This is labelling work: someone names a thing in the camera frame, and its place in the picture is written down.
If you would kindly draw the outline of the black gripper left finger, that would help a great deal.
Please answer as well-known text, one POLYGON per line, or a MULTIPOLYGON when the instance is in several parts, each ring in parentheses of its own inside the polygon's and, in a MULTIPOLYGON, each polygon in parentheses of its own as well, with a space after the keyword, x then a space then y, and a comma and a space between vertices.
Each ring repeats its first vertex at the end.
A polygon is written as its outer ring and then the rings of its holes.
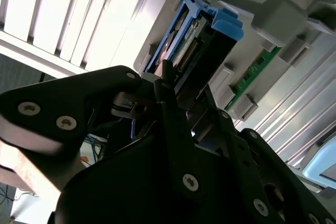
POLYGON ((194 145, 174 94, 174 68, 153 82, 125 66, 25 86, 1 94, 1 168, 46 199, 58 199, 82 172, 78 153, 101 112, 158 122, 158 139, 173 192, 202 199, 194 145))

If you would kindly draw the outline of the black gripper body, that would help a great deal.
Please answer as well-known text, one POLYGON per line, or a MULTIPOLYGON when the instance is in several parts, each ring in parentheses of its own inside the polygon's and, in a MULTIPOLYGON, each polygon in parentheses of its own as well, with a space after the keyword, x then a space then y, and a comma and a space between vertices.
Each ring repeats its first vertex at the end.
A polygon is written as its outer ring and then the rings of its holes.
POLYGON ((200 204, 172 190, 158 140, 148 137, 77 174, 58 200, 55 223, 253 223, 229 161, 203 148, 198 159, 200 204))

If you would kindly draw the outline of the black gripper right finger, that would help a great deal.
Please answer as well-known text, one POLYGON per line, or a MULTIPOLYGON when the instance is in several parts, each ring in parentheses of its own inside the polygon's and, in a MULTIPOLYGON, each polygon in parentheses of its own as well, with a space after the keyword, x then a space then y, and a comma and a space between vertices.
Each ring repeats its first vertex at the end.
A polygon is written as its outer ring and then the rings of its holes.
POLYGON ((236 131, 230 116, 217 108, 209 87, 204 95, 214 128, 209 142, 229 163, 235 217, 246 223, 335 223, 257 132, 236 131))

